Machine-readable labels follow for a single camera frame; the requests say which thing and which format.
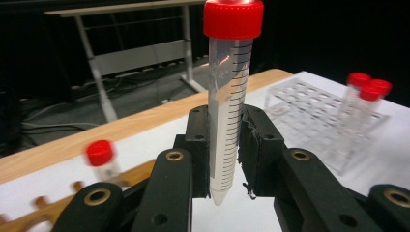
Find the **centrifuge tube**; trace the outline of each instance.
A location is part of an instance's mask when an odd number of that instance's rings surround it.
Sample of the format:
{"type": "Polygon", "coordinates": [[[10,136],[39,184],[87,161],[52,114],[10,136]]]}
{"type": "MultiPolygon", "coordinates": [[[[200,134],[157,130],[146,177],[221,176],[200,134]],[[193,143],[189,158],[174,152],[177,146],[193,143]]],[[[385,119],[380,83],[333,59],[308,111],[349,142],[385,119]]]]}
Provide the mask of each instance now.
{"type": "Polygon", "coordinates": [[[98,140],[91,143],[86,149],[86,155],[89,163],[95,168],[99,181],[119,184],[120,171],[109,141],[98,140]]]}
{"type": "Polygon", "coordinates": [[[371,80],[370,75],[362,72],[352,72],[347,77],[347,89],[344,94],[343,104],[339,110],[339,120],[343,120],[352,110],[359,98],[359,92],[362,86],[368,84],[371,80]]]}
{"type": "Polygon", "coordinates": [[[209,0],[204,34],[209,38],[210,191],[220,205],[232,186],[253,38],[260,35],[259,0],[209,0]]]}
{"type": "Polygon", "coordinates": [[[382,92],[372,85],[362,87],[359,98],[352,110],[352,114],[346,120],[346,129],[356,135],[362,134],[366,127],[371,124],[371,115],[378,106],[382,92]]]}

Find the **clear plastic tube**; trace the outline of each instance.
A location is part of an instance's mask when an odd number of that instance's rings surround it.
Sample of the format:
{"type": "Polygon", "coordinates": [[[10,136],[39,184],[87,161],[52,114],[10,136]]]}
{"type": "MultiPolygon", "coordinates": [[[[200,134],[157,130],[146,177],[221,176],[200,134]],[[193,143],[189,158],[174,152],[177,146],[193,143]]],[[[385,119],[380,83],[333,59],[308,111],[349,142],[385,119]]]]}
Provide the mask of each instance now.
{"type": "Polygon", "coordinates": [[[343,120],[352,111],[362,86],[368,84],[371,77],[362,72],[352,72],[347,77],[347,89],[344,94],[343,104],[340,106],[338,119],[343,120]]]}
{"type": "Polygon", "coordinates": [[[345,119],[343,127],[338,129],[326,162],[339,174],[344,172],[353,153],[366,146],[366,129],[371,124],[372,113],[380,97],[380,90],[376,87],[362,87],[350,115],[345,119]]]}
{"type": "Polygon", "coordinates": [[[86,149],[89,163],[94,167],[99,181],[119,185],[120,169],[115,160],[115,152],[107,140],[91,143],[86,149]]]}
{"type": "Polygon", "coordinates": [[[210,189],[216,205],[233,182],[252,41],[209,41],[210,189]]]}

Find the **red cap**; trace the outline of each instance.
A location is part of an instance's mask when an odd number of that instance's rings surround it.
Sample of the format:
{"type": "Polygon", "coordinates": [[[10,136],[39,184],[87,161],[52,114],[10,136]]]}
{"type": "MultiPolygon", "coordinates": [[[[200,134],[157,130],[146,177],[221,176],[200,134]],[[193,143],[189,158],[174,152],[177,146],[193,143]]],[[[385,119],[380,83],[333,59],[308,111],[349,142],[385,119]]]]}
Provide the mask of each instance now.
{"type": "Polygon", "coordinates": [[[371,76],[366,73],[362,73],[362,72],[352,72],[347,77],[348,84],[358,86],[358,87],[362,87],[365,84],[368,84],[370,80],[371,80],[371,76]]]}
{"type": "Polygon", "coordinates": [[[250,40],[260,36],[263,3],[260,0],[208,0],[204,9],[204,34],[226,40],[250,40]]]}
{"type": "Polygon", "coordinates": [[[359,97],[363,100],[374,102],[380,99],[380,90],[372,85],[362,87],[359,97]]]}
{"type": "Polygon", "coordinates": [[[382,96],[388,95],[390,91],[392,90],[392,86],[393,86],[392,83],[390,83],[387,80],[383,80],[383,79],[372,79],[369,85],[379,88],[380,94],[382,96]]]}
{"type": "Polygon", "coordinates": [[[91,143],[86,150],[90,164],[101,166],[111,161],[114,153],[112,152],[111,143],[107,140],[99,140],[91,143]]]}

